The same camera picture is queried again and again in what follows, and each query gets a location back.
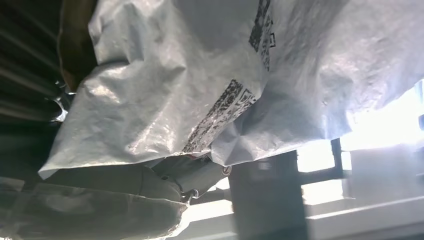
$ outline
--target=plastic wrap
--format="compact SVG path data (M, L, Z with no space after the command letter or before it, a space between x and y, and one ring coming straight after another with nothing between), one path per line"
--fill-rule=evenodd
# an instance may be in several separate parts
M268 80L271 0L99 0L97 63L43 177L198 153Z
M162 239L181 230L188 207L166 199L44 183L21 191L0 181L0 237L11 240Z
M424 77L424 1L272 4L270 79L212 143L224 166L339 138Z
M101 0L89 24L100 66L40 174L212 141L212 160L228 166L338 138L423 77L423 10L421 0Z

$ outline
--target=black printed label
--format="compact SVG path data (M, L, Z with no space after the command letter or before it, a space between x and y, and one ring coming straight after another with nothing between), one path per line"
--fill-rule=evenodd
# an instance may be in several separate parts
M271 41L269 42L269 47L273 48L276 46L276 35L275 33L271 33Z
M263 65L270 70L271 16L269 13L271 0L259 0L254 26L249 43L262 59Z
M256 101L255 96L237 80L232 80L206 117L197 125L183 148L183 153L200 152Z

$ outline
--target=crumpled plastic sheet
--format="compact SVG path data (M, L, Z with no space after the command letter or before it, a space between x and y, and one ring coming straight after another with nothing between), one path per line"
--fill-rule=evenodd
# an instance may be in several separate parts
M262 97L211 145L229 166L349 133L424 77L424 1L284 0Z
M338 138L423 77L423 10L421 0L100 0L89 24L100 66L40 174L208 146L228 166Z
M268 80L270 0L99 0L99 67L40 170L200 153Z

